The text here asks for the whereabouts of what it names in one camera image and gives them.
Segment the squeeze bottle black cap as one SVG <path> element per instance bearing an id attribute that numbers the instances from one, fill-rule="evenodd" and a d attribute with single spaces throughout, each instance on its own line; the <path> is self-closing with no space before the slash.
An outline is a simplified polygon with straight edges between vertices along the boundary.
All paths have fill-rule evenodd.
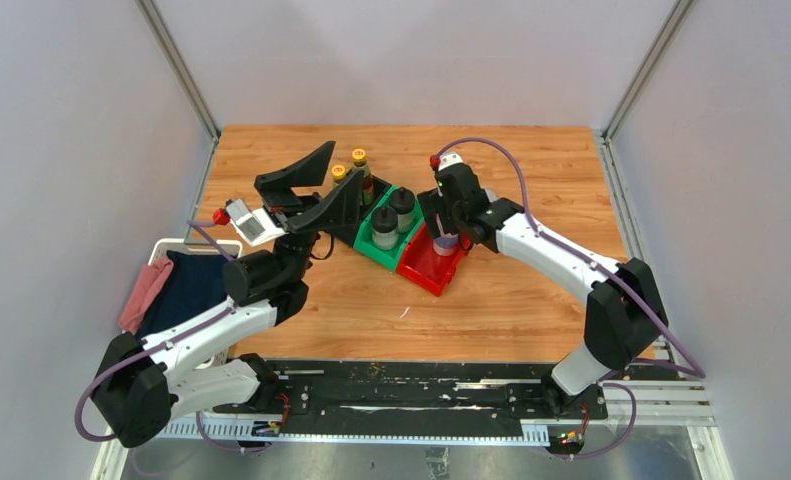
<path id="1" fill-rule="evenodd" d="M 371 215 L 371 239 L 375 247 L 383 251 L 392 250 L 398 236 L 394 210 L 388 205 L 376 208 Z"/>
<path id="2" fill-rule="evenodd" d="M 407 233 L 414 224 L 413 211 L 416 206 L 416 196 L 412 190 L 399 187 L 389 196 L 389 206 L 397 217 L 397 231 Z"/>

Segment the red label sauce bottle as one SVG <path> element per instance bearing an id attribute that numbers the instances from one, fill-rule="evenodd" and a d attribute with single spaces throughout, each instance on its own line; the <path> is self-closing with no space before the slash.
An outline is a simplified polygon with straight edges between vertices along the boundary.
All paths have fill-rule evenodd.
<path id="1" fill-rule="evenodd" d="M 331 178 L 334 185 L 339 185 L 347 176 L 349 170 L 342 164 L 336 164 L 331 168 Z"/>

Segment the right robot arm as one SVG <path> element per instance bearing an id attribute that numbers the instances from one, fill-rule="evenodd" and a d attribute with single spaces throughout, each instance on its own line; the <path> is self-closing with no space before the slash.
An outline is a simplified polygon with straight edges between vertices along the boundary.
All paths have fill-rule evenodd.
<path id="1" fill-rule="evenodd" d="M 567 417 L 582 393 L 611 371 L 624 369 L 661 334 L 668 322 L 651 268 L 584 249 L 539 223 L 508 199 L 492 199 L 459 156 L 430 159 L 436 186 L 418 194 L 433 240 L 460 247 L 482 245 L 516 259 L 563 287 L 585 308 L 581 344 L 556 363 L 540 383 L 542 403 Z"/>

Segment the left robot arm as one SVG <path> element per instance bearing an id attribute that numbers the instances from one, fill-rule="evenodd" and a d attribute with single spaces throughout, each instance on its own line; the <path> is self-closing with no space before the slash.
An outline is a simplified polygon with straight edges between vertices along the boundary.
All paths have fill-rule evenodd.
<path id="1" fill-rule="evenodd" d="M 275 405 L 275 376 L 263 363 L 246 358 L 203 364 L 300 312 L 309 292 L 304 277 L 321 233 L 358 222 L 359 171 L 349 173 L 325 196 L 294 191 L 324 183 L 335 146 L 328 140 L 300 160 L 258 175 L 254 188 L 261 207 L 229 200 L 215 214 L 215 222 L 232 225 L 254 249 L 223 264 L 225 300 L 143 339 L 129 332 L 113 338 L 75 407 L 80 436 L 134 448 L 182 416 L 226 404 L 244 404 L 254 413 Z"/>

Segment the blue spice jar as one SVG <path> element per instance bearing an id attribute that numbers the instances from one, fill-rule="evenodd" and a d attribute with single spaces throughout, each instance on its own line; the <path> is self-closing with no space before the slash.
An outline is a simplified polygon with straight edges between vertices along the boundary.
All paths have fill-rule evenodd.
<path id="1" fill-rule="evenodd" d="M 442 233 L 433 240 L 433 250 L 441 257 L 448 257 L 455 254 L 460 249 L 458 234 Z"/>

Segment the green label sauce bottle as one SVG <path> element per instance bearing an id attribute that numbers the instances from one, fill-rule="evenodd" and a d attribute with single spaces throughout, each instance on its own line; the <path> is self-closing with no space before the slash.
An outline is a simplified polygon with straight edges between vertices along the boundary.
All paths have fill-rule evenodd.
<path id="1" fill-rule="evenodd" d="M 368 154 L 363 148 L 355 148 L 351 153 L 351 157 L 353 169 L 361 171 L 363 174 L 361 203 L 363 206 L 371 206 L 375 198 L 375 188 Z"/>

